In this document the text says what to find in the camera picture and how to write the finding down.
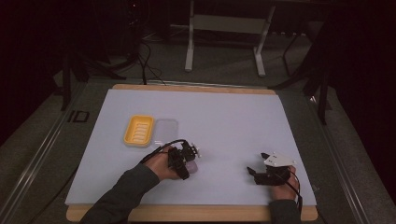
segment gray floor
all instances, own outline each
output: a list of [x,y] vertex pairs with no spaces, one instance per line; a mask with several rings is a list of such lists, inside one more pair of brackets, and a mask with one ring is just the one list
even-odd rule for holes
[[[242,41],[242,46],[224,42],[215,45],[207,38],[198,39],[190,73],[184,72],[187,49],[185,33],[173,36],[168,43],[155,35],[145,39],[150,46],[148,65],[167,84],[265,88],[288,78],[280,56],[290,39],[283,35],[270,35],[265,42],[262,56],[267,77],[257,76],[252,49],[249,47],[254,42],[249,42],[248,38]],[[309,41],[303,36],[298,39],[288,54],[291,69],[295,69],[302,61],[309,46]],[[140,52],[145,59],[149,55],[149,49],[143,45]],[[48,153],[43,154],[45,159],[41,167],[37,167],[40,169],[33,175],[35,179],[29,180],[30,188],[14,204],[15,213],[9,214],[7,222],[2,220],[1,223],[28,223],[57,195],[78,167],[106,90],[118,83],[95,71],[91,71],[91,74],[92,78],[87,84],[73,82],[75,100],[68,110],[60,111],[60,96],[50,96],[1,146],[0,202],[5,202],[12,195],[23,170],[36,152],[43,148],[48,150]],[[139,64],[122,69],[119,74],[128,77],[126,83],[141,82]],[[154,77],[149,70],[147,76]],[[161,84],[158,79],[150,82]],[[326,111],[328,125],[322,126],[315,117],[315,104],[302,96],[303,85],[302,81],[278,94],[316,190],[320,213],[328,223],[396,223],[395,205],[380,183],[361,140],[337,100],[335,90],[330,89],[329,92],[329,107]],[[68,122],[72,110],[89,111],[88,122]],[[65,218],[67,207],[64,205],[67,190],[68,187],[65,187],[61,191],[35,223],[69,223]],[[325,222],[319,218],[311,223]]]

